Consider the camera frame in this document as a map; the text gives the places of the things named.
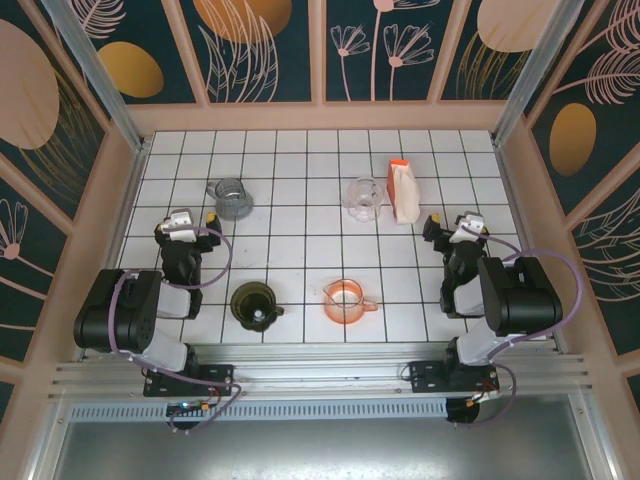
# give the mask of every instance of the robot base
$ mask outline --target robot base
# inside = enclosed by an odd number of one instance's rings
[[[210,382],[233,383],[233,365],[198,365],[190,376]],[[216,387],[221,397],[231,395],[231,387]],[[206,385],[183,382],[161,373],[147,371],[142,394],[145,397],[209,397]]]
[[[409,375],[413,393],[477,392],[491,385],[500,389],[496,369],[492,365],[469,366],[460,363],[454,338],[444,353],[443,360],[411,362]]]

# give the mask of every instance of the white tiled floor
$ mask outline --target white tiled floor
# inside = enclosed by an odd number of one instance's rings
[[[420,188],[421,216],[397,225],[388,200],[377,222],[360,223],[340,206],[359,176],[386,185],[391,158],[408,159]],[[474,321],[453,320],[437,304],[442,255],[422,240],[431,213],[452,226],[467,210],[485,215],[496,237],[518,244],[491,140],[482,131],[317,130],[158,132],[120,260],[122,268],[159,268],[155,225],[170,208],[189,207],[201,224],[214,202],[211,179],[242,178],[251,215],[223,222],[234,247],[232,270],[203,290],[195,320],[159,320],[158,328],[191,343],[449,341]],[[492,255],[509,250],[490,244]],[[224,247],[203,256],[203,280],[227,260]],[[352,325],[324,313],[323,287],[358,281],[377,302]],[[266,281],[285,309],[264,334],[244,330],[228,302],[241,284]]]

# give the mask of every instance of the orange measuring cup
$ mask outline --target orange measuring cup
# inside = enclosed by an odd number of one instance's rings
[[[343,278],[324,287],[324,311],[341,325],[355,323],[365,312],[378,310],[378,304],[364,298],[362,287],[355,280]]]

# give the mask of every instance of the glass measuring cup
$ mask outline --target glass measuring cup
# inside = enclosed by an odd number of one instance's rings
[[[240,220],[253,210],[253,197],[235,178],[207,183],[207,194],[216,201],[216,213],[223,220]]]
[[[349,184],[344,206],[353,218],[369,222],[378,218],[384,200],[384,190],[373,178],[362,177]]]
[[[355,280],[343,278],[324,287],[324,311],[341,325],[355,323],[365,312],[375,312],[378,304],[364,298],[362,287]]]

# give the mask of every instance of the gray measuring cup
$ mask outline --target gray measuring cup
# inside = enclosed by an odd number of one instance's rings
[[[240,220],[253,210],[253,197],[235,178],[207,183],[207,194],[216,201],[216,213],[223,220]]]

